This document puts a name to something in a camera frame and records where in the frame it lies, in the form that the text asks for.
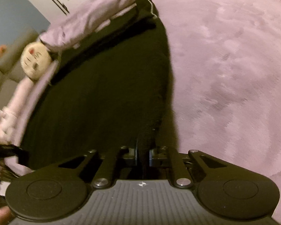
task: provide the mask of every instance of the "metal bolt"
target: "metal bolt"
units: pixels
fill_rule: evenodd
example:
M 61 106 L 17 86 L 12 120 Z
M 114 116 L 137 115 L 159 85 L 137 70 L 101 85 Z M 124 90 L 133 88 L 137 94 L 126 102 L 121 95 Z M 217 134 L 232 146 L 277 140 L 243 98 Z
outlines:
M 187 186 L 187 185 L 190 185 L 191 184 L 191 181 L 188 179 L 188 178 L 180 178 L 180 179 L 177 179 L 176 183 L 179 185 L 179 186 Z
M 108 180 L 106 178 L 98 178 L 94 184 L 98 187 L 102 187 L 108 184 Z

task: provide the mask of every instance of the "ribbed gray surface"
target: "ribbed gray surface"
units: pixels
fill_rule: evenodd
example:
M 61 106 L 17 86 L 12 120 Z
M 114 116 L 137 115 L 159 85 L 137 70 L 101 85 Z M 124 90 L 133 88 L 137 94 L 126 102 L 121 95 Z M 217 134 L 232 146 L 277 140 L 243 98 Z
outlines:
M 277 225 L 271 218 L 234 222 L 207 212 L 189 190 L 170 186 L 167 180 L 117 181 L 107 190 L 95 191 L 77 213 L 50 223 L 32 223 L 18 218 L 11 225 Z

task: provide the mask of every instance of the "plush doll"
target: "plush doll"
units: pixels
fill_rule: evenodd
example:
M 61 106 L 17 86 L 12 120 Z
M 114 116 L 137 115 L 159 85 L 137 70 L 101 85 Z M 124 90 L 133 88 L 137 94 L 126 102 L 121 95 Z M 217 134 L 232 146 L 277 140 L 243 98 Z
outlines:
M 0 110 L 0 145 L 12 141 L 14 127 L 34 83 L 46 72 L 52 62 L 47 47 L 41 42 L 28 44 L 21 55 L 21 66 L 26 77 L 18 84 L 8 105 Z

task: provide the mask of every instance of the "black device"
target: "black device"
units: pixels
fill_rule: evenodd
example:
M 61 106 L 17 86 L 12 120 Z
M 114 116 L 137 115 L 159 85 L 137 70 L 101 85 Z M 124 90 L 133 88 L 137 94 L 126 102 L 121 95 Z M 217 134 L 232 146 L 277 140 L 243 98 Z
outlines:
M 271 216 L 280 194 L 269 178 L 164 146 L 150 151 L 151 178 L 142 180 L 137 153 L 90 150 L 12 180 L 10 224 L 278 224 Z

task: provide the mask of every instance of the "bedsheet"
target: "bedsheet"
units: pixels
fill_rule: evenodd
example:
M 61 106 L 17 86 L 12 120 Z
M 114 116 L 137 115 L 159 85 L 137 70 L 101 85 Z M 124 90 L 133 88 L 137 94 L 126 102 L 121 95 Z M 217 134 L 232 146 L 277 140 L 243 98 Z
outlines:
M 53 51 L 69 48 L 134 1 L 90 0 L 40 38 Z M 281 0 L 152 1 L 167 30 L 174 75 L 159 143 L 200 149 L 278 180 Z M 281 200 L 273 217 L 281 222 Z

